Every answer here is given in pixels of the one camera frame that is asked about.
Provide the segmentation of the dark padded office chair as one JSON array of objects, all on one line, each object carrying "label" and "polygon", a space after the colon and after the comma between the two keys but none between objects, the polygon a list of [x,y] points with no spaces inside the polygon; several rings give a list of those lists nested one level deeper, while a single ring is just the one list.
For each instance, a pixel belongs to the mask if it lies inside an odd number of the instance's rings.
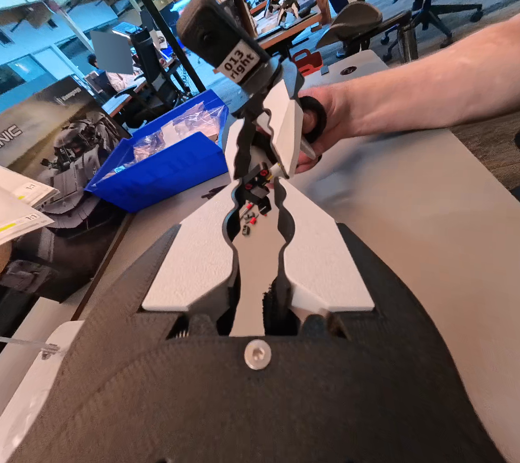
[{"label": "dark padded office chair", "polygon": [[334,19],[316,43],[316,49],[334,43],[341,43],[350,56],[358,51],[368,50],[371,39],[382,34],[381,44],[387,45],[382,57],[388,62],[393,49],[400,52],[401,63],[410,63],[419,57],[412,11],[401,11],[384,19],[382,12],[375,6],[357,1],[347,5]]}]

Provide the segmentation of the clear plastic parts bags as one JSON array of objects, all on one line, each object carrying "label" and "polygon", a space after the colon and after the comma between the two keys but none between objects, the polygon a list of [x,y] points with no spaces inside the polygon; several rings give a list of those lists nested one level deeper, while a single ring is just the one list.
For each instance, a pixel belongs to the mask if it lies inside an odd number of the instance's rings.
[{"label": "clear plastic parts bags", "polygon": [[198,103],[182,115],[161,125],[158,131],[150,132],[137,140],[133,146],[134,157],[130,164],[143,161],[197,132],[216,142],[224,119],[225,109],[224,104],[218,104],[211,109],[203,102]]}]

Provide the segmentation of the white paper bag yellow label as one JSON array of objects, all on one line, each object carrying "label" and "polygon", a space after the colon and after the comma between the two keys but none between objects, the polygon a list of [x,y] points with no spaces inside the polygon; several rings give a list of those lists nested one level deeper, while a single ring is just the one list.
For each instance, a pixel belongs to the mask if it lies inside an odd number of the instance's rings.
[{"label": "white paper bag yellow label", "polygon": [[1,193],[1,245],[53,224],[54,220],[16,199]]},{"label": "white paper bag yellow label", "polygon": [[1,189],[32,208],[41,209],[60,192],[42,182],[1,166]]}]

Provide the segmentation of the scattered loose lego pieces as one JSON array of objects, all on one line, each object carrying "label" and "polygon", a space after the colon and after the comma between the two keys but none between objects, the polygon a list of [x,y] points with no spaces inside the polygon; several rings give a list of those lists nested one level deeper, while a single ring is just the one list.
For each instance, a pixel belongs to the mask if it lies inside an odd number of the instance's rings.
[{"label": "scattered loose lego pieces", "polygon": [[266,217],[271,208],[267,206],[257,206],[252,202],[246,202],[245,207],[239,212],[241,235],[248,237],[252,227],[259,222],[259,217]]}]

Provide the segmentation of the blue plastic parts bin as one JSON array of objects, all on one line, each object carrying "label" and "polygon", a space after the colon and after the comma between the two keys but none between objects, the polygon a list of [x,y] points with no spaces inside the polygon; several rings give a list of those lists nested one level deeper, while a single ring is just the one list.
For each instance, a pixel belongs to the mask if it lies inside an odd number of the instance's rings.
[{"label": "blue plastic parts bin", "polygon": [[[196,131],[137,161],[135,148],[195,109],[217,112],[216,140]],[[122,139],[90,180],[85,191],[136,213],[228,171],[221,147],[222,128],[229,115],[223,100],[209,89]]]}]

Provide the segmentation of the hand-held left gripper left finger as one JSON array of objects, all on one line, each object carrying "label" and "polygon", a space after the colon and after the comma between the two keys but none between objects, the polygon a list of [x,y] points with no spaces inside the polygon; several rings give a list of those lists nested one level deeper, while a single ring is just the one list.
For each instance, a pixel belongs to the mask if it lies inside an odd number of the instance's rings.
[{"label": "hand-held left gripper left finger", "polygon": [[238,262],[225,225],[237,209],[238,186],[233,180],[182,220],[142,302],[144,310],[206,314],[216,322],[230,309]]}]

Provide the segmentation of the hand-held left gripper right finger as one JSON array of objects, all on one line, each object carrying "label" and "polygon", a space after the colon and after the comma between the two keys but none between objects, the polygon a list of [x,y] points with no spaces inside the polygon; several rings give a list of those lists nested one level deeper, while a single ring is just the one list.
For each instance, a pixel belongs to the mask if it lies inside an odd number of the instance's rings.
[{"label": "hand-held left gripper right finger", "polygon": [[374,301],[336,221],[283,178],[275,182],[275,202],[285,240],[279,266],[297,318],[373,311]]}]

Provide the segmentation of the black lego subassembly red pins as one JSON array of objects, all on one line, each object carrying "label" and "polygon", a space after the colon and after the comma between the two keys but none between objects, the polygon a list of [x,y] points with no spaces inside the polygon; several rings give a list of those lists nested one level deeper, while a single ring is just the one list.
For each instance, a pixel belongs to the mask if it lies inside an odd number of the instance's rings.
[{"label": "black lego subassembly red pins", "polygon": [[255,205],[258,212],[266,216],[271,211],[268,182],[272,176],[268,165],[260,162],[242,177],[244,199]]}]

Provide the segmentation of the person's right forearm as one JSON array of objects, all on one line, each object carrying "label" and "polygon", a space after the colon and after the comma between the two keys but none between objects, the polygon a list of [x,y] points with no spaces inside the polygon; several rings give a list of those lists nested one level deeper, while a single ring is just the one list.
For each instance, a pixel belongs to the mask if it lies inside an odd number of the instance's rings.
[{"label": "person's right forearm", "polygon": [[352,85],[354,135],[449,128],[519,111],[519,15]]}]

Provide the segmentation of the printed lego set box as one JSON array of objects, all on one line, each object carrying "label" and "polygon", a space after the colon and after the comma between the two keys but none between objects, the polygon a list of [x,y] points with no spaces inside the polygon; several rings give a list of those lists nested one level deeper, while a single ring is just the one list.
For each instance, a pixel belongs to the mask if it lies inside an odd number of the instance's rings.
[{"label": "printed lego set box", "polygon": [[98,272],[126,212],[86,187],[129,134],[72,76],[1,111],[1,166],[54,189],[52,220],[14,241],[1,296],[64,302]]}]

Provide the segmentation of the person's right hand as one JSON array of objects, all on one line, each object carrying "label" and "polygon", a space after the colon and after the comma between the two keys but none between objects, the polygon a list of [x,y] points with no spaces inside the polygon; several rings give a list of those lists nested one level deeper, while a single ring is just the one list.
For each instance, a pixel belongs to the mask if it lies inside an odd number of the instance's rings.
[{"label": "person's right hand", "polygon": [[310,142],[316,157],[311,159],[304,152],[300,152],[296,174],[309,171],[319,162],[319,157],[333,148],[336,143],[355,136],[355,117],[351,112],[352,93],[348,83],[331,84],[302,92],[300,99],[312,97],[322,105],[327,113],[327,124],[321,136],[314,142]]}]

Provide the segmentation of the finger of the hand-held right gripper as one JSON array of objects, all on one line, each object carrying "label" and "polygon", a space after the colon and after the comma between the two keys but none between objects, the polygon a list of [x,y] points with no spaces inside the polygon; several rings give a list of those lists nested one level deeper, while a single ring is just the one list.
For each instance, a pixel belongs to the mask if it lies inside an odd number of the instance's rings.
[{"label": "finger of the hand-held right gripper", "polygon": [[262,161],[262,151],[252,144],[256,125],[249,118],[231,118],[226,124],[224,156],[231,182],[244,177]]},{"label": "finger of the hand-held right gripper", "polygon": [[270,134],[270,147],[283,168],[285,179],[289,179],[295,175],[301,150],[311,159],[316,157],[302,134],[304,112],[295,96],[290,96],[283,78],[270,89],[262,109],[259,126]]}]

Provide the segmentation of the red plastic tool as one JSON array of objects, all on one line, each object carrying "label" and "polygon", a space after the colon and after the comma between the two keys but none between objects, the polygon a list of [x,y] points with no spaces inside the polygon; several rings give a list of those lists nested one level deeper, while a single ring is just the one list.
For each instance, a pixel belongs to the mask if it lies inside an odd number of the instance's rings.
[{"label": "red plastic tool", "polygon": [[321,53],[319,51],[311,52],[308,49],[297,51],[292,56],[292,61],[295,63],[298,71],[303,77],[320,71],[323,66]]}]

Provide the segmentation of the black metal pole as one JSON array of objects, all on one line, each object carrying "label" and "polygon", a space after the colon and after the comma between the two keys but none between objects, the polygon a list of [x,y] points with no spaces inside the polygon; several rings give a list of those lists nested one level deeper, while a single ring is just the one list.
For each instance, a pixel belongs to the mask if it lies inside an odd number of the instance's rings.
[{"label": "black metal pole", "polygon": [[159,30],[163,33],[163,36],[166,38],[168,44],[172,47],[172,50],[175,56],[179,59],[181,65],[185,69],[186,73],[193,81],[194,85],[198,89],[199,93],[202,93],[206,90],[204,83],[201,81],[200,77],[196,73],[192,64],[188,60],[185,55],[185,52],[182,50],[181,46],[177,42],[176,37],[170,30],[170,27],[166,24],[166,21],[160,14],[157,7],[154,5],[153,0],[141,0],[144,4],[146,10],[150,13],[154,23],[158,26]]}]

